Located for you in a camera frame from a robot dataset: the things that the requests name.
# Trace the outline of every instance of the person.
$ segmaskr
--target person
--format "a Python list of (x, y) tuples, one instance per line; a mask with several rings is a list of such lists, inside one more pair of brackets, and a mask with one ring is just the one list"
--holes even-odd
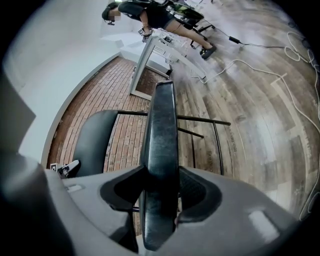
[(209, 56), (217, 49), (214, 44), (205, 41), (202, 36), (195, 31), (185, 28), (170, 12), (157, 4), (153, 4), (149, 1), (146, 1), (145, 3), (143, 1), (112, 2), (102, 12), (102, 18), (105, 21), (114, 22), (119, 19), (121, 13), (131, 19), (141, 21), (144, 36), (149, 36), (152, 33), (151, 28), (162, 28), (167, 32), (197, 42), (202, 46), (200, 54), (204, 60), (209, 58)]

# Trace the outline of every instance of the black shorts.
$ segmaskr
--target black shorts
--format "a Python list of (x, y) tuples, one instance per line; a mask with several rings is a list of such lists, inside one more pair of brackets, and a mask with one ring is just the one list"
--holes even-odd
[(141, 13), (145, 10), (148, 16), (148, 24), (150, 27), (154, 29), (166, 29), (167, 25), (175, 19), (175, 17), (170, 12), (158, 6), (158, 4), (150, 4), (150, 2), (143, 4), (125, 1), (119, 5), (118, 10), (119, 12), (127, 15), (131, 19), (137, 21), (141, 21), (139, 17)]

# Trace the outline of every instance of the brick floor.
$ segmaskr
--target brick floor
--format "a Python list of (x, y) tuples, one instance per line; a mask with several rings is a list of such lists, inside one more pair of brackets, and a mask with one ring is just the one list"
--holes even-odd
[[(148, 111), (148, 100), (129, 94), (134, 67), (134, 62), (117, 57), (81, 88), (57, 127), (48, 156), (48, 168), (51, 163), (68, 164), (72, 161), (80, 129), (94, 113), (101, 110)], [(145, 90), (151, 83), (163, 80), (164, 77), (146, 69), (138, 86)], [(146, 121), (146, 116), (118, 115), (105, 155), (104, 172), (139, 163)], [(139, 235), (139, 214), (135, 213), (133, 219)]]

